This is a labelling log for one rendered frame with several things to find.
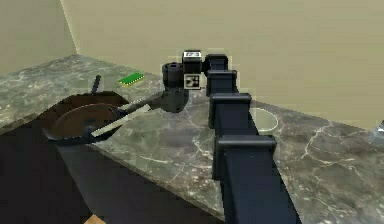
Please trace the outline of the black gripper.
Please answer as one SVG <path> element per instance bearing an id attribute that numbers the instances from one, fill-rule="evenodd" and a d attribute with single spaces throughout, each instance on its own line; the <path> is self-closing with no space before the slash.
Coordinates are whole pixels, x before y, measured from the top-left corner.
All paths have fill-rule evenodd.
<path id="1" fill-rule="evenodd" d="M 164 90 L 160 93 L 120 107 L 105 103 L 78 107 L 61 115 L 44 134 L 58 146 L 90 144 L 108 139 L 123 124 L 152 109 L 181 112 L 189 100 L 182 64 L 166 63 L 162 74 Z"/>

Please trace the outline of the brown frying pan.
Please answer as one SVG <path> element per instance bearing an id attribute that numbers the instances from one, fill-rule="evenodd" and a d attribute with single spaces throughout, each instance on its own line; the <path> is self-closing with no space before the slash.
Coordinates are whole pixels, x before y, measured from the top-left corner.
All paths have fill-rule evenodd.
<path id="1" fill-rule="evenodd" d="M 66 97 L 38 116 L 49 139 L 59 146 L 73 146 L 105 141 L 119 128 L 94 137 L 92 132 L 122 118 L 118 111 L 128 101 L 113 91 L 98 91 L 101 76 L 95 77 L 90 92 Z"/>

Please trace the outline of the marble top kitchen counter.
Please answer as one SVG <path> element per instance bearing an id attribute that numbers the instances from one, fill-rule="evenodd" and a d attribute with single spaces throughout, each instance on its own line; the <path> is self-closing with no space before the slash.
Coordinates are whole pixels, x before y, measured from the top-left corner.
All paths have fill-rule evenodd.
<path id="1" fill-rule="evenodd" d="M 131 69 L 72 55 L 0 75 L 0 128 L 23 124 L 58 101 L 100 87 L 129 101 L 162 88 L 145 74 L 132 86 L 119 84 Z M 279 124 L 275 160 L 303 224 L 384 224 L 384 147 L 357 127 L 264 104 Z M 126 123 L 95 149 L 133 168 L 205 210 L 221 216 L 218 183 L 211 179 L 213 132 L 208 99 L 190 94 L 178 113 L 148 112 Z"/>

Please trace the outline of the green sponge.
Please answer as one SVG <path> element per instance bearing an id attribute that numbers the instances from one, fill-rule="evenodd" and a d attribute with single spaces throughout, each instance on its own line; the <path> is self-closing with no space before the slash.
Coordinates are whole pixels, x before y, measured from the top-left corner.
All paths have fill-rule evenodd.
<path id="1" fill-rule="evenodd" d="M 143 74 L 135 72 L 135 73 L 132 73 L 132 74 L 130 74 L 130 75 L 124 77 L 124 78 L 121 78 L 119 80 L 119 83 L 122 84 L 122 85 L 129 86 L 129 85 L 132 85 L 132 84 L 140 81 L 143 78 L 144 78 Z"/>

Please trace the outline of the clear glass bowl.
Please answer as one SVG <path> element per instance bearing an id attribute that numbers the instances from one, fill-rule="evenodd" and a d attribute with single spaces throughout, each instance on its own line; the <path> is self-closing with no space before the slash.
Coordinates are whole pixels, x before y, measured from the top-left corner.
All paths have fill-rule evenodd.
<path id="1" fill-rule="evenodd" d="M 277 117 L 265 109 L 251 108 L 250 114 L 260 135 L 271 135 L 279 124 Z"/>

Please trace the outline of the pale grey glass object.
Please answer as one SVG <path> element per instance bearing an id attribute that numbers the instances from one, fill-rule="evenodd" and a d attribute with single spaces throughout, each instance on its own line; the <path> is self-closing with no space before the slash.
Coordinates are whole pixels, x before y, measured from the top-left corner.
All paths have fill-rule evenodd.
<path id="1" fill-rule="evenodd" d="M 372 130 L 369 142 L 375 146 L 384 147 L 384 120 Z"/>

